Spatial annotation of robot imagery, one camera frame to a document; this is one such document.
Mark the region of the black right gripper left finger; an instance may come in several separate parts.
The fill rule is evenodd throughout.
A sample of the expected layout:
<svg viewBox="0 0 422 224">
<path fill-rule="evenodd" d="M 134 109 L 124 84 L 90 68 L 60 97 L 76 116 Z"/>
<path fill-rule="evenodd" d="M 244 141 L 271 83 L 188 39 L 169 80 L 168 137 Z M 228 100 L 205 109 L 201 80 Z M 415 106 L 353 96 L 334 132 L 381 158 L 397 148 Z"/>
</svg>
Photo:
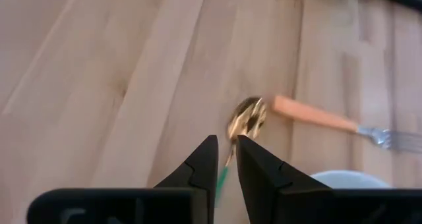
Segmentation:
<svg viewBox="0 0 422 224">
<path fill-rule="evenodd" d="M 176 170 L 159 182 L 178 199 L 162 202 L 172 205 L 160 217 L 174 223 L 213 224 L 218 179 L 218 139 L 208 136 Z"/>
</svg>

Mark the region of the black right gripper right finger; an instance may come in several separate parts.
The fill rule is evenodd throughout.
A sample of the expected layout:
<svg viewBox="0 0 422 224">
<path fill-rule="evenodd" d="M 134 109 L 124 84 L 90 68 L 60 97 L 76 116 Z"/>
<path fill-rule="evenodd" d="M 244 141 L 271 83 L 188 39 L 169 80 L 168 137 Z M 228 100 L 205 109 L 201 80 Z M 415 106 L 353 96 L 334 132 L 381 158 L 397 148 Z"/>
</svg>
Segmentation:
<svg viewBox="0 0 422 224">
<path fill-rule="evenodd" d="M 330 188 L 246 136 L 237 170 L 251 223 L 330 223 Z"/>
</svg>

